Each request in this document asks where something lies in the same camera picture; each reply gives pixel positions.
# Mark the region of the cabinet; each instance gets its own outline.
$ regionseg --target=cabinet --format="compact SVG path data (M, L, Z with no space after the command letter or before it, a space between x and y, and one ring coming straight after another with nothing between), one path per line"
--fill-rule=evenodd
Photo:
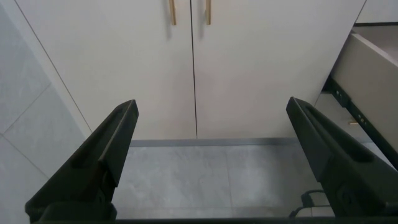
M295 136L291 96L315 103L363 0L192 1L198 138Z
M356 22L398 22L397 12L397 0L366 0Z
M137 100L134 139L295 136L364 4L175 0L173 26L168 0L16 2L91 129Z
M17 3L92 130L134 98L134 139L196 138L189 1Z

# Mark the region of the wall tile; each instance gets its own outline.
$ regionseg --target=wall tile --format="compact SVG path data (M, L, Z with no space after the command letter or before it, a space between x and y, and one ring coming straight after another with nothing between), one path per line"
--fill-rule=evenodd
M0 181L0 223L29 223L25 203L47 178L1 136Z
M84 140L52 86L21 115L4 137L48 177L58 170Z
M0 133L4 133L50 81L1 5L0 34Z

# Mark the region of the open drawer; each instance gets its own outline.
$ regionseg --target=open drawer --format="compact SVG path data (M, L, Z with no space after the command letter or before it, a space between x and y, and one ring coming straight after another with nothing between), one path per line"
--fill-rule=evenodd
M384 154L396 157L393 150L398 149L398 26L354 27L331 80L338 86L333 94L339 103L345 106L344 102L349 101L353 106L348 111L357 111L355 119L361 127L368 134L370 130L382 137L375 140L369 134L377 146L387 150Z

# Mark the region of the drawer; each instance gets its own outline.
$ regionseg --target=drawer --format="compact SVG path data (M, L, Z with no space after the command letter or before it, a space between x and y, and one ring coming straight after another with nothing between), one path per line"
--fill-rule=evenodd
M315 108L352 137L359 141L371 141L360 125L357 123L353 124L355 122L354 118L346 108L340 106L332 94L321 93L315 103Z
M331 77L397 150L398 26L355 27Z

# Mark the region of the gray tile wall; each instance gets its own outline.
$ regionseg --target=gray tile wall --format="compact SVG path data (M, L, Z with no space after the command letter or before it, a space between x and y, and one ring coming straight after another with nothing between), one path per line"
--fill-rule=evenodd
M83 140L0 4L0 223L28 223L24 204Z

